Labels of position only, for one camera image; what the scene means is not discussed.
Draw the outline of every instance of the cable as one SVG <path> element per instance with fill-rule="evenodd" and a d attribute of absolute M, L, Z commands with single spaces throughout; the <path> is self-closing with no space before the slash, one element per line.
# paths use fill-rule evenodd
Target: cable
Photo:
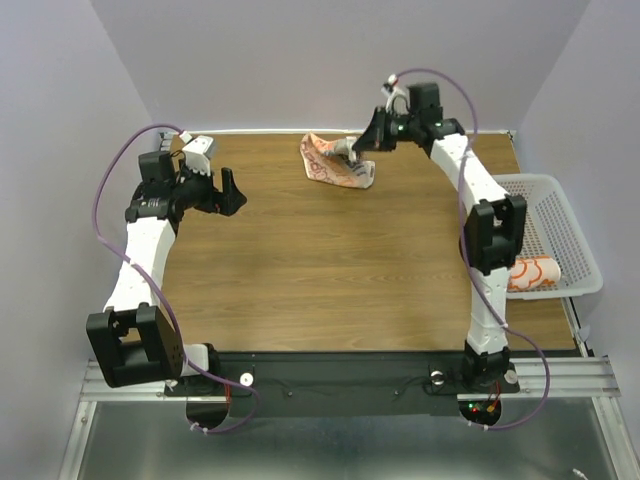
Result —
<path fill-rule="evenodd" d="M 230 431 L 235 430 L 238 427 L 244 425 L 245 423 L 247 423 L 249 420 L 251 420 L 255 416 L 256 412 L 258 411 L 258 408 L 260 407 L 260 394 L 255 389 L 253 389 L 251 387 L 248 387 L 246 385 L 242 385 L 242 384 L 237 383 L 237 382 L 233 382 L 231 380 L 227 380 L 226 378 L 218 377 L 217 375 L 213 375 L 212 373 L 207 372 L 206 370 L 200 368 L 198 365 L 193 363 L 189 359 L 189 357 L 187 357 L 187 354 L 184 351 L 184 343 L 183 343 L 183 340 L 182 340 L 182 332 L 180 331 L 180 325 L 178 324 L 178 319 L 176 318 L 176 315 L 175 315 L 175 313 L 173 311 L 173 308 L 171 308 L 171 305 L 169 304 L 169 301 L 167 300 L 167 298 L 162 293 L 162 290 L 160 289 L 158 284 L 156 284 L 156 282 L 153 280 L 153 278 L 151 278 L 151 276 L 147 272 L 145 272 L 142 267 L 140 267 L 137 263 L 135 263 L 135 261 L 132 261 L 132 259 L 129 258 L 129 256 L 125 252 L 123 252 L 118 247 L 116 247 L 114 244 L 112 244 L 109 240 L 104 238 L 102 236 L 102 233 L 100 232 L 100 227 L 98 226 L 98 206 L 100 204 L 100 198 L 102 197 L 102 192 L 104 190 L 104 187 L 105 187 L 105 185 L 107 183 L 107 180 L 109 179 L 109 176 L 111 175 L 111 172 L 113 171 L 114 167 L 120 161 L 120 158 L 122 157 L 124 152 L 129 148 L 129 146 L 131 146 L 131 144 L 140 135 L 142 135 L 145 132 L 148 132 L 149 130 L 155 130 L 157 128 L 168 128 L 170 130 L 175 130 L 178 133 L 182 133 L 183 132 L 183 130 L 179 129 L 175 125 L 165 124 L 165 123 L 156 123 L 156 124 L 152 124 L 152 125 L 149 125 L 147 127 L 141 128 L 140 130 L 135 132 L 133 135 L 131 135 L 131 137 L 129 137 L 129 139 L 120 148 L 118 153 L 116 153 L 115 157 L 113 157 L 113 160 L 111 160 L 111 163 L 107 167 L 107 170 L 104 172 L 104 175 L 102 176 L 102 179 L 100 180 L 100 183 L 98 184 L 98 189 L 97 189 L 96 195 L 95 195 L 95 197 L 93 199 L 93 207 L 91 209 L 91 223 L 93 225 L 93 231 L 95 232 L 96 237 L 98 238 L 98 241 L 102 245 L 107 247 L 113 254 L 115 254 L 117 257 L 119 257 L 122 261 L 126 262 L 136 272 L 138 272 L 138 274 L 144 279 L 144 281 L 147 282 L 147 284 L 149 285 L 149 288 L 151 288 L 151 291 L 156 295 L 156 297 L 158 298 L 158 300 L 160 301 L 162 306 L 166 309 L 167 313 L 169 314 L 169 319 L 171 320 L 171 324 L 173 325 L 173 329 L 174 329 L 174 331 L 175 331 L 175 333 L 178 336 L 178 339 L 180 341 L 180 347 L 182 348 L 182 353 L 184 355 L 184 362 L 188 366 L 190 366 L 192 369 L 194 369 L 196 372 L 198 372 L 200 375 L 202 375 L 204 377 L 207 377 L 210 380 L 213 380 L 215 382 L 221 383 L 221 384 L 229 386 L 229 387 L 240 388 L 242 390 L 250 392 L 253 395 L 254 400 L 255 400 L 253 409 L 249 412 L 249 414 L 246 417 L 244 417 L 243 419 L 241 419 L 237 423 L 234 423 L 233 425 L 229 425 L 228 427 L 224 427 L 224 428 L 218 428 L 218 429 L 215 429 L 215 430 L 210 430 L 210 429 L 207 429 L 207 428 L 200 427 L 197 424 L 191 424 L 191 428 L 192 429 L 201 431 L 205 435 L 206 434 L 213 434 L 213 433 L 226 433 L 226 432 L 230 432 Z"/>
<path fill-rule="evenodd" d="M 474 424 L 474 425 L 478 425 L 480 428 L 483 428 L 485 430 L 494 430 L 494 431 L 509 430 L 511 428 L 520 426 L 528 422 L 529 420 L 531 420 L 533 417 L 535 417 L 538 414 L 538 412 L 540 412 L 540 410 L 542 410 L 545 403 L 547 402 L 547 398 L 549 397 L 549 389 L 551 387 L 551 370 L 549 369 L 549 362 L 547 361 L 547 358 L 545 357 L 542 349 L 533 341 L 532 338 L 525 335 L 524 333 L 521 333 L 509 328 L 506 320 L 500 316 L 498 311 L 494 308 L 493 305 L 491 305 L 491 302 L 489 301 L 487 296 L 484 294 L 484 291 L 482 290 L 482 287 L 480 286 L 478 279 L 475 278 L 475 275 L 473 275 L 473 272 L 471 270 L 471 265 L 469 264 L 467 243 L 464 235 L 464 224 L 467 220 L 467 210 L 464 206 L 464 201 L 463 201 L 464 197 L 463 197 L 462 191 L 464 189 L 464 169 L 467 165 L 467 159 L 469 157 L 469 153 L 471 152 L 471 147 L 473 146 L 478 136 L 478 116 L 476 114 L 476 108 L 473 102 L 471 101 L 471 98 L 467 94 L 467 92 L 462 88 L 462 86 L 458 82 L 456 82 L 450 76 L 442 72 L 439 72 L 438 70 L 433 70 L 431 68 L 410 68 L 408 70 L 404 70 L 396 74 L 396 77 L 399 80 L 401 77 L 404 77 L 405 75 L 409 75 L 411 73 L 426 73 L 429 75 L 435 75 L 436 77 L 442 78 L 443 80 L 448 82 L 452 87 L 458 90 L 458 92 L 460 92 L 460 94 L 464 97 L 465 101 L 467 102 L 467 105 L 469 106 L 469 110 L 471 111 L 471 119 L 473 121 L 473 134 L 471 138 L 469 138 L 469 141 L 467 142 L 467 147 L 465 148 L 464 153 L 462 155 L 462 159 L 460 160 L 460 174 L 458 175 L 458 220 L 460 224 L 460 246 L 461 246 L 460 250 L 462 251 L 462 259 L 464 260 L 464 265 L 467 269 L 467 273 L 469 274 L 469 278 L 471 279 L 471 283 L 473 284 L 473 287 L 476 289 L 483 303 L 487 306 L 487 308 L 489 309 L 493 317 L 496 319 L 498 324 L 504 329 L 506 333 L 510 335 L 514 335 L 516 337 L 520 337 L 523 340 L 525 340 L 527 343 L 529 343 L 533 347 L 533 349 L 536 351 L 538 356 L 540 357 L 540 360 L 542 360 L 542 365 L 544 367 L 544 374 L 545 374 L 544 392 L 542 393 L 542 398 L 540 399 L 540 402 L 538 403 L 536 408 L 534 408 L 529 414 L 525 415 L 519 420 L 516 420 L 512 423 L 508 423 L 506 425 L 488 426 L 488 425 Z"/>

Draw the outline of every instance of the gray wall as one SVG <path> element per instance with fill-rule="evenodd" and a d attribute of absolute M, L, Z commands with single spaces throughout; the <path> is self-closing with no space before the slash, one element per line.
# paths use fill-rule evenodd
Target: gray wall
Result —
<path fill-rule="evenodd" d="M 0 44 L 0 478 L 57 478 L 90 356 L 86 316 L 117 272 L 91 231 L 92 196 L 150 118 L 87 0 L 5 5 Z M 102 211 L 119 241 L 127 160 Z"/>
<path fill-rule="evenodd" d="M 640 451 L 640 3 L 592 0 L 516 137 L 525 170 L 563 185 L 604 276 L 580 298 L 590 344 L 611 356 Z"/>
<path fill-rule="evenodd" d="M 481 127 L 516 127 L 587 0 L 92 0 L 154 120 L 364 128 L 394 71 L 458 79 Z M 451 116 L 469 125 L 444 89 Z"/>

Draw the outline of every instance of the plastic basket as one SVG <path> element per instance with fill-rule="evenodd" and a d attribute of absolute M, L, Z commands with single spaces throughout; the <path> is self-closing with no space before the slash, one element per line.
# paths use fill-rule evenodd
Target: plastic basket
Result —
<path fill-rule="evenodd" d="M 549 175 L 496 175 L 509 193 L 527 200 L 527 219 L 520 257 L 549 255 L 562 270 L 560 281 L 526 292 L 508 292 L 507 298 L 536 300 L 577 297 L 602 288 L 602 275 L 558 181 Z"/>

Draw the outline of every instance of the cloth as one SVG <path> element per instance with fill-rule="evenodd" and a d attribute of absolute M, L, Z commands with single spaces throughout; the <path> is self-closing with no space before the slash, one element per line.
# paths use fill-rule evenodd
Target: cloth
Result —
<path fill-rule="evenodd" d="M 548 256 L 518 258 L 509 274 L 507 290 L 510 292 L 555 285 L 562 276 L 558 262 Z"/>
<path fill-rule="evenodd" d="M 307 178 L 348 188 L 369 188 L 375 176 L 375 162 L 353 151 L 356 137 L 323 140 L 307 133 L 300 143 L 300 154 Z"/>

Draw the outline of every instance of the perforated basket wall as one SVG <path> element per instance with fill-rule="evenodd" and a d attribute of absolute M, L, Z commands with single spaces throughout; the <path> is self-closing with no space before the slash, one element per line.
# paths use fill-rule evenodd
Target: perforated basket wall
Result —
<path fill-rule="evenodd" d="M 551 287 L 508 293 L 508 298 L 576 297 L 602 288 L 602 275 L 558 181 L 548 175 L 497 175 L 509 193 L 527 200 L 527 220 L 520 257 L 549 255 L 562 270 Z"/>

